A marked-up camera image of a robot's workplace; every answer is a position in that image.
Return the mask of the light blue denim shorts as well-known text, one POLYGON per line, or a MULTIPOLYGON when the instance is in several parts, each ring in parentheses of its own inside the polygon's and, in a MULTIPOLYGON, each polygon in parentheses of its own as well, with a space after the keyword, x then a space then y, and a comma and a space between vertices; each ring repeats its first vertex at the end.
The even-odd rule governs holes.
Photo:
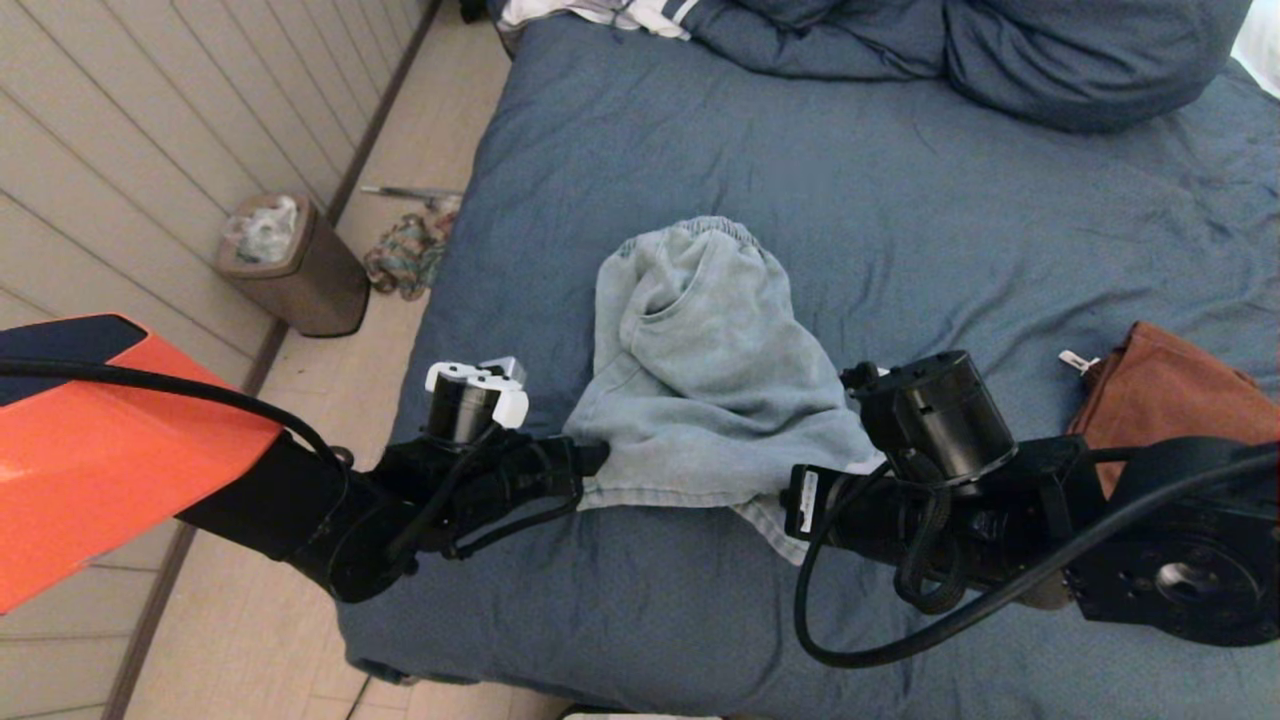
POLYGON ((813 464, 883 461, 786 270, 745 225, 698 217, 626 240, 596 277, 591 378, 564 424, 609 456, 581 509, 731 509, 791 564, 780 496, 813 464))

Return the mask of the rust brown shorts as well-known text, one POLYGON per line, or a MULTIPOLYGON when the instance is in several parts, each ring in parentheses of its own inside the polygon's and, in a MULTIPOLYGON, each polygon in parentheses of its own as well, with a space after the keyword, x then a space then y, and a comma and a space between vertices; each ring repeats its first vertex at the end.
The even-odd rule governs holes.
POLYGON ((1059 352, 1085 387, 1068 427, 1092 448, 1146 447, 1185 436, 1280 439, 1280 404, 1254 380, 1164 328, 1135 323, 1106 357, 1059 352))

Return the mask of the multicoloured cloth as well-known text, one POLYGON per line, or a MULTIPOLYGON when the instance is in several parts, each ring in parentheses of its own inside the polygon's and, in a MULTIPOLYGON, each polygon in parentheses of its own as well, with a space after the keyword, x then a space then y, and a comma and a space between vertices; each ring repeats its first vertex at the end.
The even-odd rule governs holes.
POLYGON ((435 282, 456 218, 456 211, 404 214, 364 255, 372 290, 407 302, 422 297, 435 282))

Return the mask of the brown metal trash bin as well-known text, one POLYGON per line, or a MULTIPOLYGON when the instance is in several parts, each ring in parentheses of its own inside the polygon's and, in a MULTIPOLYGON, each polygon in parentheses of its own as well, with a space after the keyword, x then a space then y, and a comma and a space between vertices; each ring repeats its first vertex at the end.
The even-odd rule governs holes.
POLYGON ((278 264, 215 269, 260 307, 307 337, 335 338, 360 329, 371 287, 360 260, 306 196, 288 258, 278 264))

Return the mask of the silver metal object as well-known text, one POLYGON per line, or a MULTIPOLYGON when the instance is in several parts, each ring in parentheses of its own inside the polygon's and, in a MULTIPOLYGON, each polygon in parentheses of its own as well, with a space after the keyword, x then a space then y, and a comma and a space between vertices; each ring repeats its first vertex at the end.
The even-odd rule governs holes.
POLYGON ((452 190, 439 188, 412 188, 397 186, 364 184, 361 193, 374 195, 385 199, 402 199, 421 202, 429 211, 456 211, 460 209, 463 195, 452 190))

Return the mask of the blue bed cover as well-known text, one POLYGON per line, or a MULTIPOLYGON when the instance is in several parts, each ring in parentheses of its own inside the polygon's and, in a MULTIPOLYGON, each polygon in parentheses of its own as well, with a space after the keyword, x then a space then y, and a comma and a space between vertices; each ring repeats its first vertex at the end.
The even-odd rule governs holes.
MULTIPOLYGON (((1134 322, 1280 392, 1280 101, 1229 63, 1190 105, 1065 135, 940 82, 754 74, 694 44, 531 23, 419 332, 393 441, 438 360, 516 356, 529 428, 590 374, 594 282, 626 238, 742 223, 838 366, 968 350, 1020 438, 1080 402, 1059 351, 1134 322)), ((420 571, 338 625, 357 666, 581 702, 774 720, 1280 720, 1280 643, 1192 644, 1007 607, 941 647, 846 671, 794 634, 796 569, 724 510, 562 518, 420 571)))

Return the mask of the clear plastic bin liner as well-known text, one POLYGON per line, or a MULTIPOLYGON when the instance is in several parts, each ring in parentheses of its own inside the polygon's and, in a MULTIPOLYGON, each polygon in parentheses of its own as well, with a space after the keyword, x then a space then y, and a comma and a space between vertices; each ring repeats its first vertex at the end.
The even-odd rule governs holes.
POLYGON ((227 266, 283 263, 291 251, 300 205, 287 193, 247 199, 224 222, 219 261, 227 266))

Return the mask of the white striped garment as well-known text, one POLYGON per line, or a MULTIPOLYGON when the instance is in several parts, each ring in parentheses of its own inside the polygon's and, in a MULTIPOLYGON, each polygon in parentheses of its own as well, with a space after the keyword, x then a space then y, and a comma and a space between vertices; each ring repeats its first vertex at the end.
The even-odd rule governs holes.
POLYGON ((577 18, 622 31, 662 38, 690 40, 694 17, 704 9, 722 10, 728 0, 506 0, 497 28, 513 35, 525 26, 553 15, 577 18))

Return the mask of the crumpled blue blanket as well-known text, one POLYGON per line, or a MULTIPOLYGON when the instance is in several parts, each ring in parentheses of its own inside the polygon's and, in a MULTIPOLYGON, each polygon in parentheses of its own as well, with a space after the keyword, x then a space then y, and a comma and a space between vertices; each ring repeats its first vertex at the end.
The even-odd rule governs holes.
POLYGON ((913 81, 945 69, 943 0, 687 0, 667 15, 767 76, 913 81))

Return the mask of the blue pillow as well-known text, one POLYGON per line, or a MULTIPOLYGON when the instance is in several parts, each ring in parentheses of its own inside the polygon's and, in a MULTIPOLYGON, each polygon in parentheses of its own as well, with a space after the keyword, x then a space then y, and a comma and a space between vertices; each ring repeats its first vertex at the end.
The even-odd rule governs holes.
POLYGON ((1194 102, 1251 0, 945 0, 961 95, 1053 129, 1116 132, 1194 102))

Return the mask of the white pillow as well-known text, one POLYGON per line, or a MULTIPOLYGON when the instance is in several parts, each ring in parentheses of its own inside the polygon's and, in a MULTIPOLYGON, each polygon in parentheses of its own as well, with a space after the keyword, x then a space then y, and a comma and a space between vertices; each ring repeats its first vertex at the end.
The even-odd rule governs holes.
POLYGON ((1280 0, 1251 0, 1228 65, 1280 101, 1280 0))

